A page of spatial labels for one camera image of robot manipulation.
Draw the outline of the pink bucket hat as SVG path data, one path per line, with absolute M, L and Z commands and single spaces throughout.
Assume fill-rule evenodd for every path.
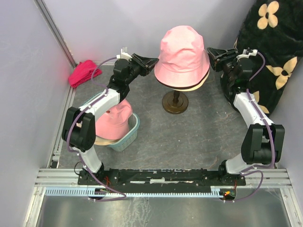
M 130 103 L 125 99 L 111 107 L 96 122 L 96 135 L 107 140 L 121 139 L 129 132 L 128 119 L 133 114 Z
M 190 26 L 169 30 L 160 43 L 156 79 L 167 87 L 191 88 L 209 72 L 210 60 L 203 37 Z

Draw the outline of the cream bucket hat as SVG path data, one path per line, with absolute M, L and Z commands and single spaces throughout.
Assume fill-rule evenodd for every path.
M 191 87 L 191 88 L 180 88 L 180 87 L 171 87 L 171 89 L 173 90 L 176 90 L 176 91 L 184 91 L 184 92 L 190 92 L 190 91 L 194 91 L 194 90 L 197 90 L 199 89 L 204 83 L 205 81 L 207 80 L 209 76 L 209 72 L 205 75 L 205 77 L 200 81 L 199 84 Z

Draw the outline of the light blue plastic basket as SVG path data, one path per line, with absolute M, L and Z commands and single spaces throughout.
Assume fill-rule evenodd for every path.
M 110 147 L 115 151 L 123 151 L 137 138 L 137 130 L 139 126 L 140 119 L 138 115 L 133 112 L 131 117 L 128 119 L 129 132 L 119 139 L 118 142 L 107 145 L 107 147 Z

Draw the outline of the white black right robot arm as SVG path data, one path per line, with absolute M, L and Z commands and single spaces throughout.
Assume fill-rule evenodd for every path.
M 251 172 L 273 169 L 281 158 L 285 128 L 268 118 L 250 91 L 252 80 L 266 63 L 258 50 L 248 48 L 239 53 L 237 48 L 208 47 L 207 52 L 212 69 L 223 73 L 220 83 L 225 98 L 241 114 L 248 128 L 240 154 L 219 166 L 217 179 L 228 185 L 234 175 L 244 177 Z M 256 56 L 263 60 L 257 71 L 253 62 Z

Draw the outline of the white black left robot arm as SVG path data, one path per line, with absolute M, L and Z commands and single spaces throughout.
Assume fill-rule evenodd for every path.
M 113 75 L 104 91 L 80 108 L 68 108 L 62 139 L 68 151 L 79 157 L 84 171 L 94 184 L 101 184 L 105 179 L 104 165 L 94 148 L 97 119 L 121 103 L 130 91 L 130 83 L 138 76 L 147 76 L 158 61 L 158 58 L 142 57 L 135 53 L 130 56 L 121 54 L 115 58 Z

